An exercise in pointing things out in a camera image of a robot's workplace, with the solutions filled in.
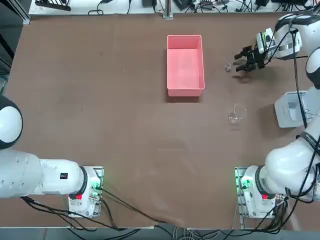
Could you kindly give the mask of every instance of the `white shelf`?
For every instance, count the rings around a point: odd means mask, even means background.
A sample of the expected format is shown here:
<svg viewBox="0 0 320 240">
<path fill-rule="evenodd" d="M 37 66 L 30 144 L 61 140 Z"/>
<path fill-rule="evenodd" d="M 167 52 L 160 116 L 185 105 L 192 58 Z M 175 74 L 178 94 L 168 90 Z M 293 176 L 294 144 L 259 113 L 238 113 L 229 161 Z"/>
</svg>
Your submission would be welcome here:
<svg viewBox="0 0 320 240">
<path fill-rule="evenodd" d="M 88 11 L 96 10 L 97 5 L 101 0 L 70 0 L 69 6 L 71 11 L 64 11 L 58 9 L 52 9 L 43 6 L 37 6 L 35 0 L 32 0 L 29 14 L 30 15 L 49 15 L 49 16 L 66 16 L 66 15 L 88 15 Z M 157 0 L 155 11 L 162 13 L 162 7 L 160 1 L 165 8 L 165 0 Z M 103 11 L 105 15 L 110 14 L 127 14 L 129 8 L 129 0 L 113 0 L 106 4 L 100 4 L 99 9 Z M 143 7 L 142 0 L 132 0 L 129 14 L 153 14 L 154 9 L 152 7 Z M 91 12 L 90 15 L 97 15 L 96 12 Z"/>
<path fill-rule="evenodd" d="M 166 8 L 165 0 L 157 0 L 157 5 L 156 5 L 156 12 L 162 13 L 162 7 L 160 4 L 160 1 L 163 5 L 163 8 Z M 197 5 L 200 0 L 195 0 L 194 4 Z M 64 11 L 64 10 L 57 10 L 57 9 L 52 9 L 48 7 L 42 7 L 42 6 L 37 6 L 35 4 L 35 0 L 32 0 L 29 14 L 30 15 L 49 15 L 49 16 L 65 16 L 65 15 L 88 15 L 88 11 L 90 10 L 96 10 L 97 5 L 100 2 L 100 0 L 70 0 L 69 6 L 71 7 L 71 11 Z M 256 0 L 252 0 L 252 11 L 256 9 L 255 5 Z M 308 0 L 306 3 L 306 6 L 312 5 L 313 1 Z M 234 13 L 236 9 L 240 9 L 242 6 L 242 1 L 239 0 L 230 0 L 228 3 L 226 3 L 228 6 L 228 12 L 229 13 Z M 227 12 L 226 10 L 223 10 L 223 4 L 222 5 L 214 5 L 217 7 L 221 13 Z M 280 6 L 280 3 L 272 3 L 271 1 L 268 2 L 268 4 L 265 7 L 260 7 L 257 12 L 274 12 L 278 7 Z M 99 9 L 103 10 L 103 13 L 105 15 L 110 15 L 110 14 L 127 14 L 129 8 L 129 0 L 112 0 L 109 3 L 106 4 L 100 4 Z M 180 9 L 176 6 L 176 4 L 172 1 L 171 2 L 171 12 L 174 14 L 177 13 L 184 13 L 187 9 L 180 11 Z M 213 9 L 212 11 L 205 10 L 203 9 L 204 13 L 218 13 L 216 9 Z M 143 7 L 142 6 L 142 0 L 132 0 L 131 2 L 131 7 L 130 7 L 130 14 L 153 14 L 155 13 L 152 7 Z M 97 15 L 96 12 L 90 13 L 90 15 Z"/>
</svg>

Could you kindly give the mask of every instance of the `small transparent object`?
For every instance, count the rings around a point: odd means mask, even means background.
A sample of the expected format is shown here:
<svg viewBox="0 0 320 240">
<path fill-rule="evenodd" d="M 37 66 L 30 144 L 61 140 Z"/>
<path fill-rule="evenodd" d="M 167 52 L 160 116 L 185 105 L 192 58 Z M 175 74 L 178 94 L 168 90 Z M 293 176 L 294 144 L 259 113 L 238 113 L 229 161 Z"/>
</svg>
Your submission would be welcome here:
<svg viewBox="0 0 320 240">
<path fill-rule="evenodd" d="M 233 111 L 228 114 L 229 123 L 231 125 L 238 125 L 247 117 L 247 109 L 241 104 L 237 103 L 233 107 Z"/>
<path fill-rule="evenodd" d="M 233 64 L 234 64 L 233 61 L 229 61 L 226 63 L 226 65 L 224 65 L 224 69 L 227 73 L 231 72 Z"/>
</svg>

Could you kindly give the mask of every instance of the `white device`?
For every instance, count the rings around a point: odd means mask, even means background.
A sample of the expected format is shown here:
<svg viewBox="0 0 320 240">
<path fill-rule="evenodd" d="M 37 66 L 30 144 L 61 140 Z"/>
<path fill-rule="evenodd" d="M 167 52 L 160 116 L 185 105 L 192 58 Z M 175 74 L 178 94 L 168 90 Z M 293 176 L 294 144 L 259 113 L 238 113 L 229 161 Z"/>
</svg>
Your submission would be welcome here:
<svg viewBox="0 0 320 240">
<path fill-rule="evenodd" d="M 301 91 L 300 94 L 309 124 L 302 133 L 304 137 L 298 137 L 289 145 L 272 150 L 267 155 L 264 166 L 253 165 L 246 169 L 244 176 L 241 178 L 240 187 L 243 189 L 250 218 L 264 218 L 275 206 L 275 196 L 277 194 L 286 195 L 286 189 L 289 189 L 293 195 L 298 194 L 314 153 L 312 143 L 315 144 L 320 135 L 320 16 L 317 14 L 292 13 L 281 17 L 275 25 L 274 43 L 271 43 L 271 45 L 277 46 L 287 34 L 289 28 L 297 31 L 295 52 L 297 53 L 301 48 L 308 55 L 305 72 L 312 81 L 313 87 L 308 91 Z M 271 36 L 272 32 L 267 30 L 264 36 L 258 35 L 260 36 L 257 36 L 257 49 L 259 54 L 263 54 L 263 51 L 267 51 L 268 48 L 262 46 L 262 41 L 265 41 L 263 39 L 266 36 Z M 265 52 L 266 59 L 269 59 L 273 53 L 275 53 L 273 58 L 292 59 L 293 46 L 292 36 L 288 34 L 283 39 L 279 49 L 276 50 L 272 47 L 270 48 L 272 53 Z M 276 101 L 275 110 L 280 127 L 301 125 L 300 108 L 298 107 L 299 111 L 296 109 L 297 100 L 297 92 L 286 92 Z M 302 199 L 320 201 L 320 176 L 316 167 L 318 163 L 320 163 L 320 156 L 316 154 L 303 191 L 310 189 L 314 179 L 317 179 L 317 182 L 307 195 L 301 197 Z"/>
<path fill-rule="evenodd" d="M 79 166 L 65 159 L 39 159 L 7 149 L 21 136 L 19 108 L 0 95 L 0 198 L 68 195 L 69 210 L 88 218 L 100 214 L 103 167 Z"/>
</svg>

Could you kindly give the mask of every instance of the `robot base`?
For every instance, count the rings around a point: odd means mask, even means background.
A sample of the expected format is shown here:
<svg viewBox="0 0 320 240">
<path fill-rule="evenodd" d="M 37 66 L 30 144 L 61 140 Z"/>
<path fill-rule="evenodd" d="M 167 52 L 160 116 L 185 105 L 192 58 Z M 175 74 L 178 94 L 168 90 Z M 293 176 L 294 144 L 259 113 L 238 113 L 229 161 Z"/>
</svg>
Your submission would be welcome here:
<svg viewBox="0 0 320 240">
<path fill-rule="evenodd" d="M 259 193 L 255 181 L 257 169 L 257 166 L 235 168 L 240 218 L 263 219 L 276 204 L 275 198 L 264 199 Z M 273 217 L 273 214 L 269 214 L 266 218 L 272 219 Z"/>
<path fill-rule="evenodd" d="M 104 167 L 103 166 L 83 166 L 87 173 L 87 184 L 84 193 L 71 199 L 68 196 L 69 211 L 84 215 L 88 218 L 100 216 L 102 192 L 95 187 L 103 187 Z M 69 214 L 73 218 L 81 218 L 79 215 Z"/>
</svg>

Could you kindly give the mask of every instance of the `floor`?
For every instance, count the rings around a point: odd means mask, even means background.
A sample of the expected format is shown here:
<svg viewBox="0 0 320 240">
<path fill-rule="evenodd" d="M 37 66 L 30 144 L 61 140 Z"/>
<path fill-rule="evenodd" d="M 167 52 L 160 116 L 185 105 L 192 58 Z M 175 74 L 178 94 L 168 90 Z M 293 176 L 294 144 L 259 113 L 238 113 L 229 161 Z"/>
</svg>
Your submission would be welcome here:
<svg viewBox="0 0 320 240">
<path fill-rule="evenodd" d="M 173 227 L 170 225 L 162 225 L 169 232 L 172 233 Z M 115 231 L 112 229 L 100 228 L 95 232 L 83 232 L 77 230 L 76 233 L 80 235 L 85 240 L 103 240 L 105 238 L 110 238 L 117 236 Z M 243 232 L 234 231 L 232 234 L 241 234 Z M 32 239 L 32 240 L 78 240 L 79 238 L 72 233 L 70 233 L 67 229 L 61 228 L 18 228 L 18 229 L 0 229 L 0 235 L 2 240 L 10 240 L 10 239 Z M 183 235 L 182 228 L 180 229 L 180 233 L 178 234 L 178 239 Z M 247 236 L 240 237 L 229 237 L 228 239 L 237 239 L 237 240 L 300 240 L 300 239 L 308 239 L 308 240 L 318 240 L 320 233 L 318 232 L 291 232 L 291 231 L 281 231 L 277 235 L 271 235 L 267 233 L 253 233 Z M 215 240 L 223 240 L 224 235 L 220 233 Z M 164 232 L 160 228 L 155 229 L 143 229 L 140 232 L 136 233 L 133 236 L 127 238 L 128 240 L 141 240 L 141 239 L 153 239 L 153 240 L 170 240 L 171 237 L 168 233 Z"/>
</svg>

